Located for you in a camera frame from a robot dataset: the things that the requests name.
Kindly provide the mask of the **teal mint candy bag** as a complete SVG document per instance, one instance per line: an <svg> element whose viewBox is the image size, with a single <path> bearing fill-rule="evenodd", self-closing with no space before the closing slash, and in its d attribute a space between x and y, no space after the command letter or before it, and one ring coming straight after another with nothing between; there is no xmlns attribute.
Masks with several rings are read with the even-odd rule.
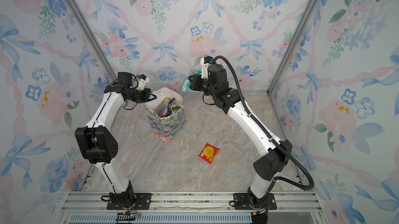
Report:
<svg viewBox="0 0 399 224"><path fill-rule="evenodd" d="M190 89L191 81L190 81L190 76L187 76L181 85L181 91L186 93Z"/></svg>

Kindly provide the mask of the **pink berry candy bag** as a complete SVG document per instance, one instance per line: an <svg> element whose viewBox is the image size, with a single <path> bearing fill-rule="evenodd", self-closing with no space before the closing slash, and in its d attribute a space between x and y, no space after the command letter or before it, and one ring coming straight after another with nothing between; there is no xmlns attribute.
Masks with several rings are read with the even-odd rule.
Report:
<svg viewBox="0 0 399 224"><path fill-rule="evenodd" d="M163 110L159 114L160 118L165 118L172 114L172 107L175 105L175 101L176 101L175 98L168 98L168 97L166 97L165 100L166 100L166 106L163 108Z"/></svg>

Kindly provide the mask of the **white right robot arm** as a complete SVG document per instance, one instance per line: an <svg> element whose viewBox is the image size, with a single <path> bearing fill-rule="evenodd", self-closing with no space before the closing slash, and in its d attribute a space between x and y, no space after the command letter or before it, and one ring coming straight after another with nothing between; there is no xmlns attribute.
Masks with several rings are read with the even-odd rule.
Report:
<svg viewBox="0 0 399 224"><path fill-rule="evenodd" d="M254 209L265 208L271 200L275 178L288 163L285 153L291 150L272 134L251 111L240 90L229 87L226 79L204 78L195 73L189 76L193 91L203 92L213 98L214 104L232 118L255 144L261 157L254 162L256 176L248 189L248 205Z"/></svg>

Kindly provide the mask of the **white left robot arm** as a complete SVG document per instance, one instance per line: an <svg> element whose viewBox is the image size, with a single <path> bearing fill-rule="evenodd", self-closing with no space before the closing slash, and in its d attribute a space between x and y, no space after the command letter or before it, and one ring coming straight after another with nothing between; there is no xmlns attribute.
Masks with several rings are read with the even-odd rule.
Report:
<svg viewBox="0 0 399 224"><path fill-rule="evenodd" d="M144 86L135 89L126 84L108 85L94 116L84 127L78 127L75 131L83 158L95 165L108 183L110 201L135 201L132 184L115 158L118 142L110 128L118 110L126 101L146 103L150 96L151 90Z"/></svg>

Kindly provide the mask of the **red candy bag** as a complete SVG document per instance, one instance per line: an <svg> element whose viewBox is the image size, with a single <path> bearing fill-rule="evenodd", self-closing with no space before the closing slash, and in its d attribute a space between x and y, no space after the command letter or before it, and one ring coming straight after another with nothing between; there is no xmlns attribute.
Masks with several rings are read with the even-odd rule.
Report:
<svg viewBox="0 0 399 224"><path fill-rule="evenodd" d="M204 149L199 154L199 157L204 159L209 164L213 163L215 155L218 153L219 148L207 143Z"/></svg>

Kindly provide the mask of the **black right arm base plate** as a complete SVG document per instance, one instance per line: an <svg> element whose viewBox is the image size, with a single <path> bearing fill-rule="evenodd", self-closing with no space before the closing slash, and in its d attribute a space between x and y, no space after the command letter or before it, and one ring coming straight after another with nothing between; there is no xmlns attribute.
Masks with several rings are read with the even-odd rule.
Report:
<svg viewBox="0 0 399 224"><path fill-rule="evenodd" d="M230 206L235 210L276 210L276 200L274 194L267 193L262 198L256 198L252 193L234 193Z"/></svg>

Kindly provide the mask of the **green lime candy bag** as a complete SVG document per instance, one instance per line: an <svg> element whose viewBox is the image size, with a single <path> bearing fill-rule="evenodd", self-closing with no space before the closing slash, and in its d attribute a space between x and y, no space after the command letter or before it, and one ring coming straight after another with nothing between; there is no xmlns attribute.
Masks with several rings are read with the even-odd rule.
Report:
<svg viewBox="0 0 399 224"><path fill-rule="evenodd" d="M182 106L181 105L172 105L172 107L171 107L171 113L172 114L176 114L180 109L182 108Z"/></svg>

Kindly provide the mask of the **floral paper gift bag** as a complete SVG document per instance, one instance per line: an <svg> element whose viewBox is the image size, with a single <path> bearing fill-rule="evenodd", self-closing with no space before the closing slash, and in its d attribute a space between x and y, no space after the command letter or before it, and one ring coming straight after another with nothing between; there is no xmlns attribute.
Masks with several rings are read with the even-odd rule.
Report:
<svg viewBox="0 0 399 224"><path fill-rule="evenodd" d="M187 122L183 98L180 94L169 88L161 88L154 91L153 94L156 96L156 99L145 104L147 117L155 136L164 142L170 142ZM175 98L175 104L181 105L182 108L176 114L160 118L159 114L166 106L166 97Z"/></svg>

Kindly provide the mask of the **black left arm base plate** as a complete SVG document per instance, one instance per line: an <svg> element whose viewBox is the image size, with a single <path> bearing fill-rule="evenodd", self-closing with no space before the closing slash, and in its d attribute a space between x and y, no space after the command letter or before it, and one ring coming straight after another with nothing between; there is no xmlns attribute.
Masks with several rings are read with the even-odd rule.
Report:
<svg viewBox="0 0 399 224"><path fill-rule="evenodd" d="M107 210L148 210L151 198L152 194L149 192L133 193L131 196L111 197Z"/></svg>

